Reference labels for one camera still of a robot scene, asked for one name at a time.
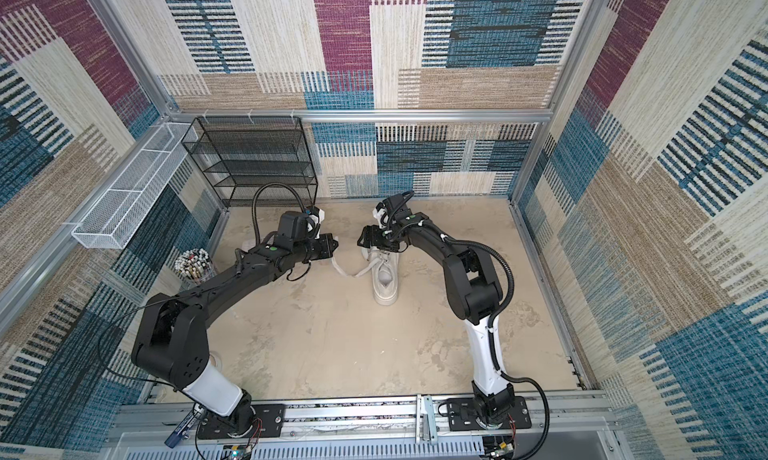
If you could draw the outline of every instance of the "robotic arm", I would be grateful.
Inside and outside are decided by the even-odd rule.
[[[330,258],[339,244],[331,234],[320,235],[322,217],[316,207],[285,212],[272,244],[264,241],[242,255],[238,250],[234,266],[191,290],[153,296],[139,324],[133,363],[215,413],[212,421],[223,432],[247,433],[254,416],[251,397],[210,363],[206,330],[245,295],[295,264]]]
[[[363,228],[358,245],[397,252],[406,242],[427,252],[442,265],[446,277],[446,294],[451,310],[469,338],[474,362],[472,390],[478,423],[485,428],[498,428],[514,405],[514,388],[505,379],[506,371],[499,344],[498,314],[502,303],[502,287],[492,263],[493,249],[470,241],[454,240],[435,225],[427,215],[410,211],[406,202],[413,192],[386,198],[376,206],[373,216],[378,225]],[[509,289],[514,288],[508,271]]]

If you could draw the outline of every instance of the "patterned wall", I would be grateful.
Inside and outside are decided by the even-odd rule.
[[[512,192],[536,124],[304,124],[317,196]]]
[[[0,290],[157,118],[86,0],[0,0]]]
[[[768,458],[768,0],[610,0],[520,206],[636,458]]]
[[[124,250],[75,247],[0,340],[0,457],[97,457],[117,407],[136,403],[144,384],[100,368],[94,339],[155,293],[191,287],[172,263],[206,246],[219,219],[205,182],[185,160]],[[139,319],[101,344],[123,375],[146,375],[130,362]]]
[[[584,0],[113,0],[181,108],[541,108]]]

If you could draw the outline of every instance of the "mesh organizer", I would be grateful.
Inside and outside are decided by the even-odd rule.
[[[225,206],[250,206],[260,186],[292,186],[304,205],[314,205],[317,175],[301,119],[292,117],[198,117],[197,136],[183,145]],[[262,206],[294,206],[283,188],[259,196]]]
[[[166,123],[155,131],[123,173],[86,213],[72,236],[85,248],[123,249],[187,155],[189,124]]]

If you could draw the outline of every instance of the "stained surface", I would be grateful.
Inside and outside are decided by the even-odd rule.
[[[371,200],[321,205],[323,231],[340,237],[336,258],[349,272],[366,264],[356,240],[372,220],[373,206]],[[411,206],[456,238],[489,244],[508,260],[516,283],[501,316],[508,371],[536,378],[546,389],[575,388],[506,200],[457,198]],[[282,211],[259,209],[260,229],[274,228]],[[218,267],[233,263],[234,248],[251,238],[250,209],[233,209],[214,256]],[[464,326],[448,308],[442,268],[416,248],[400,260],[400,296],[391,306],[374,302],[370,276],[343,278],[329,261],[313,263],[298,282],[283,277],[251,293],[208,330],[224,374],[255,398],[470,391],[472,358]]]

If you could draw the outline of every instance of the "cup of markers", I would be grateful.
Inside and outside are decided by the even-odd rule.
[[[174,270],[183,278],[200,284],[216,275],[208,252],[202,248],[187,250],[174,262]]]

